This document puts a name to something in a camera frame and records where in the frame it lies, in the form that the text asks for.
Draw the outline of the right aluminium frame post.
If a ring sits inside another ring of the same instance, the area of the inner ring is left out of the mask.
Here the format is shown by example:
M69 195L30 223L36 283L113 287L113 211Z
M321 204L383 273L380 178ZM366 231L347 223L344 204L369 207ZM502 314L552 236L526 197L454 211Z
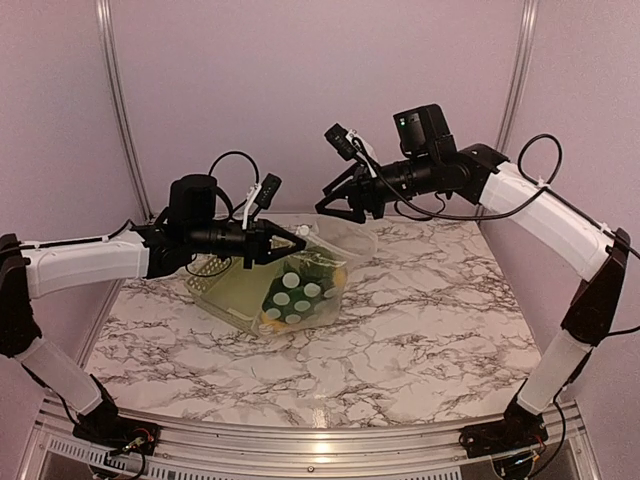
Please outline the right aluminium frame post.
M532 59L539 4L538 0L525 0L523 2L513 69L495 141L495 148L502 153L508 148L519 106L524 97Z

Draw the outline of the yellow lemon toy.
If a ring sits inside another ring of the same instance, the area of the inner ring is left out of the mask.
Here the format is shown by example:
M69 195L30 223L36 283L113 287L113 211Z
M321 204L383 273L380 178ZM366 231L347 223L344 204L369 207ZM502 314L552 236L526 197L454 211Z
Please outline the yellow lemon toy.
M336 288L344 288L348 279L347 270L344 268L335 269L333 272L332 279L333 279L333 284Z

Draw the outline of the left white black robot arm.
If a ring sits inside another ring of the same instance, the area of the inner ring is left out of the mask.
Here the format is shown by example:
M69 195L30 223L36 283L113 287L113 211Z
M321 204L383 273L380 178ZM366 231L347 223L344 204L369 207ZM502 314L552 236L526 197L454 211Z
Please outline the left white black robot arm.
M53 244L1 238L1 354L18 362L77 415L75 435L121 446L140 431L120 416L104 386L44 338L32 300L78 286L120 279L156 279L190 264L197 254L240 258L245 268L267 265L303 250L304 239L259 219L133 226L114 237Z

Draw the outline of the front aluminium rail base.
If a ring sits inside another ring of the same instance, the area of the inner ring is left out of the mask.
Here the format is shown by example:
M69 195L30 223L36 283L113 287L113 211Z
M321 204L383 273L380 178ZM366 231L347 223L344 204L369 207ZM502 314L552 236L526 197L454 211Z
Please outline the front aluminium rail base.
M509 457L468 457L459 443L468 420L312 429L123 413L158 425L152 454L108 457L106 447L75 438L60 401L47 397L17 478L128 478L143 470L147 479L495 479Z

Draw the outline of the clear zip top bag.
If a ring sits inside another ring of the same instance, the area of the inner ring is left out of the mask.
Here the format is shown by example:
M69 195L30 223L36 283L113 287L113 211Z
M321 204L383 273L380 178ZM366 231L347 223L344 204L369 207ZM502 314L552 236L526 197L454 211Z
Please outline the clear zip top bag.
M317 216L295 223L304 250L282 259L270 279L252 332L271 337L336 322L350 273L377 251L364 226Z

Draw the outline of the pale green perforated basket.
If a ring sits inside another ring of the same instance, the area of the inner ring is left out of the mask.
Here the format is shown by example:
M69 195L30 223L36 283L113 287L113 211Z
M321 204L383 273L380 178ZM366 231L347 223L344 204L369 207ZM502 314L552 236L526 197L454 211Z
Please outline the pale green perforated basket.
M185 287L201 309L256 336L263 300L278 272L278 264L245 269L241 259L202 256L188 266Z

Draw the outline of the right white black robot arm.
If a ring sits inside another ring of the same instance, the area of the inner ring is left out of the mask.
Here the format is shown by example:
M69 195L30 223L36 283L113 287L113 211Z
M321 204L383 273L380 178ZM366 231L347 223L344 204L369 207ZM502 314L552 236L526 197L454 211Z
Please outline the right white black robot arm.
M532 446L547 439L542 413L582 372L610 334L625 279L630 238L589 220L548 185L526 176L496 150L475 144L420 147L403 161L380 166L361 147L341 147L352 166L327 185L315 209L364 223L387 204L427 193L455 193L489 210L489 219L512 219L560 255L581 283L559 332L514 395L502 419L469 425L459 442L475 458Z

